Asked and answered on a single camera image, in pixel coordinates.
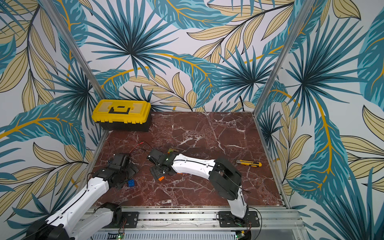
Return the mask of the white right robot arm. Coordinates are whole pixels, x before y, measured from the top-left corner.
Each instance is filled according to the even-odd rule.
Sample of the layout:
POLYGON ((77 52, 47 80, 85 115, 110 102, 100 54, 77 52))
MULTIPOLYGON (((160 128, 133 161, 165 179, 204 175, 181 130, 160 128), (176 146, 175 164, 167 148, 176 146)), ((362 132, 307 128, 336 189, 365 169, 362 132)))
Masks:
POLYGON ((152 149, 147 160, 154 164, 151 174, 155 180, 160 182, 165 176, 175 174, 204 178, 228 201, 234 217, 243 219, 246 216, 248 205, 243 194, 242 175, 228 159, 203 160, 176 151, 163 153, 152 149))

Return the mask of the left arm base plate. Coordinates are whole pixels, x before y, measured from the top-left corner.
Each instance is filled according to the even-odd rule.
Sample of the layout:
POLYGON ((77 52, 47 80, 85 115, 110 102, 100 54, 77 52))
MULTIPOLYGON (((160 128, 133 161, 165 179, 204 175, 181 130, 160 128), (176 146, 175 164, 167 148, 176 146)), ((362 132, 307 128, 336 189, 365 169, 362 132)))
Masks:
POLYGON ((135 229, 138 224, 139 212, 119 212, 113 214, 112 222, 104 226, 103 229, 135 229))

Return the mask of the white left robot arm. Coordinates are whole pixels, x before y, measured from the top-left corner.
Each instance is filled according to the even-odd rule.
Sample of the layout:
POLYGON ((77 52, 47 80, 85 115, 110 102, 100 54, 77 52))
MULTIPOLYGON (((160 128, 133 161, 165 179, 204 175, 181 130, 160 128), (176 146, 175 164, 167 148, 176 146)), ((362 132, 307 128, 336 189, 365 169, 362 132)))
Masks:
POLYGON ((122 227, 127 221, 120 205, 105 203, 85 220, 89 208, 110 189, 120 189, 128 183, 138 168, 129 154, 116 154, 112 161, 92 174, 86 186, 57 212, 33 222, 27 229, 26 240, 87 240, 101 228, 122 227))

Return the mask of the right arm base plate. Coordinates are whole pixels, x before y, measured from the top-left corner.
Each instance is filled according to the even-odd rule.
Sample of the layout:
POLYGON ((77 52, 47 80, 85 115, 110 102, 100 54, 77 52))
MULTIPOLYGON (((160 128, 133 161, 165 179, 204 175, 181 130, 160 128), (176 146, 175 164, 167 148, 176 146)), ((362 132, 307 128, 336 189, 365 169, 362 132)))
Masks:
POLYGON ((235 217, 230 211, 220 211, 216 214, 221 228, 258 228, 260 217, 255 211, 246 212, 243 218, 235 217))

